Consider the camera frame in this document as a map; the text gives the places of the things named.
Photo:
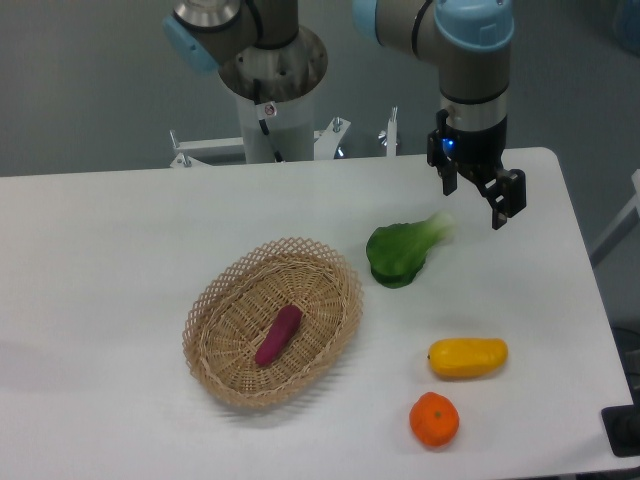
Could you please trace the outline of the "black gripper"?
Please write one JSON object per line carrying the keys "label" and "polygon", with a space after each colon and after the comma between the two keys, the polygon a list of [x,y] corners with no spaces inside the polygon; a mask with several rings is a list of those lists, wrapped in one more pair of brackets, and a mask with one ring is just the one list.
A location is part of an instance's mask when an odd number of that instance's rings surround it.
{"label": "black gripper", "polygon": [[502,153],[506,145],[507,119],[479,131],[454,128],[446,109],[436,113],[436,129],[428,135],[427,163],[438,171],[442,193],[451,195],[462,176],[480,188],[492,209],[492,228],[499,230],[527,206],[526,175],[506,170]]}

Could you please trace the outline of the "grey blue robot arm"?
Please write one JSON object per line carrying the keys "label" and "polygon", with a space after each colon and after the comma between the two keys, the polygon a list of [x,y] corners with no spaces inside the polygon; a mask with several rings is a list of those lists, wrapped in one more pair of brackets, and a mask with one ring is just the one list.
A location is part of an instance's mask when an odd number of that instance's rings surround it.
{"label": "grey blue robot arm", "polygon": [[[473,183],[500,228],[527,204],[526,177],[506,169],[511,40],[508,1],[356,1],[356,29],[379,45],[438,70],[440,108],[427,162],[445,194]],[[195,71],[217,73],[247,106],[245,155],[251,163],[308,160],[309,127],[285,106],[309,96],[328,64],[322,41],[299,21],[294,1],[180,1],[162,23],[174,50]]]}

